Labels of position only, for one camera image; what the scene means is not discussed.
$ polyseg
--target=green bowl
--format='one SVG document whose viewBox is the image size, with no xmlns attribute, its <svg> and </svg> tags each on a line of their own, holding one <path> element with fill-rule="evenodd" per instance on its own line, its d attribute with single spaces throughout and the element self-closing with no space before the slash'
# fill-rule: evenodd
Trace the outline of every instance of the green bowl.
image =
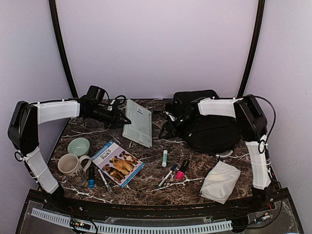
<svg viewBox="0 0 312 234">
<path fill-rule="evenodd" d="M 67 151 L 70 154 L 75 154 L 78 157 L 83 155 L 88 155 L 90 149 L 90 142 L 83 137 L 79 137 L 74 139 L 72 142 L 69 143 L 67 147 Z"/>
</svg>

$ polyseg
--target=white marker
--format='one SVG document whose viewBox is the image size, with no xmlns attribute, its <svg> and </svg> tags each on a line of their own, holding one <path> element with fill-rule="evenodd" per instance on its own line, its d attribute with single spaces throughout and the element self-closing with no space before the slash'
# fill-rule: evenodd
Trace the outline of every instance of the white marker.
<svg viewBox="0 0 312 234">
<path fill-rule="evenodd" d="M 169 173 L 166 175 L 166 177 L 161 181 L 160 184 L 158 184 L 158 188 L 160 189 L 160 187 L 162 186 L 162 184 L 166 181 L 166 179 L 169 178 L 169 176 L 171 175 L 171 173 L 176 169 L 177 164 L 175 164 L 169 171 Z"/>
<path fill-rule="evenodd" d="M 108 192 L 112 193 L 113 190 L 112 190 L 111 186 L 109 186 L 109 184 L 107 183 L 106 179 L 104 178 L 102 171 L 100 169 L 98 169 L 97 171 L 99 172 L 105 186 L 107 187 Z"/>
</svg>

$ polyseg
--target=dark marble surface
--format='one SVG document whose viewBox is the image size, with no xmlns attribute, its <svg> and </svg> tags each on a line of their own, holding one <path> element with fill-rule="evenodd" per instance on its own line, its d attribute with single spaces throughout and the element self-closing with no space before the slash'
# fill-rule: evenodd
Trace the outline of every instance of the dark marble surface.
<svg viewBox="0 0 312 234">
<path fill-rule="evenodd" d="M 168 100 L 135 100 L 135 102 L 153 111 L 163 110 L 164 104 Z M 122 129 L 105 130 L 103 124 L 95 120 L 71 119 L 57 143 L 49 162 L 49 168 L 63 186 L 66 197 L 127 205 L 187 205 L 210 202 L 210 200 L 200 197 L 199 192 L 207 172 L 217 163 L 216 157 L 194 152 L 180 139 L 159 140 L 157 135 L 164 121 L 160 115 L 153 114 L 153 146 L 148 149 L 122 137 Z M 76 188 L 58 170 L 57 163 L 61 156 L 67 153 L 68 144 L 77 137 L 85 137 L 90 141 L 89 156 L 93 156 L 109 140 L 113 140 L 142 160 L 145 167 L 123 189 L 107 178 L 114 191 L 113 194 L 107 192 L 97 170 L 95 188 L 89 189 L 87 184 L 82 188 Z M 168 150 L 168 161 L 165 168 L 161 166 L 164 149 Z M 184 178 L 181 181 L 176 180 L 177 171 L 175 171 L 163 187 L 157 189 L 158 183 L 167 175 L 170 168 L 175 163 L 181 165 L 185 159 L 190 160 L 190 166 Z M 223 161 L 241 171 L 229 200 L 251 196 L 253 173 L 244 142 L 241 141 L 236 146 L 234 153 Z"/>
</svg>

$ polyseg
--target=dog book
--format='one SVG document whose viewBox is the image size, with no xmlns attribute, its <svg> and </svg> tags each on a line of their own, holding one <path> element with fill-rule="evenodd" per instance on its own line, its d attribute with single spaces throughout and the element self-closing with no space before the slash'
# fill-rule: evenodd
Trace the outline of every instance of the dog book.
<svg viewBox="0 0 312 234">
<path fill-rule="evenodd" d="M 98 151 L 91 160 L 122 188 L 125 187 L 145 165 L 112 140 Z"/>
</svg>

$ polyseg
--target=floral mug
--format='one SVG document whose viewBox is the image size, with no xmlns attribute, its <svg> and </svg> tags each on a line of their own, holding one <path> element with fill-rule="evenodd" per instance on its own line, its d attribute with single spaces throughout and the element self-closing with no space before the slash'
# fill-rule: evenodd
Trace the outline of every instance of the floral mug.
<svg viewBox="0 0 312 234">
<path fill-rule="evenodd" d="M 89 160 L 83 168 L 81 162 Z M 67 176 L 73 186 L 83 186 L 87 182 L 86 170 L 90 167 L 91 158 L 87 155 L 77 157 L 75 154 L 63 155 L 58 161 L 58 169 Z"/>
</svg>

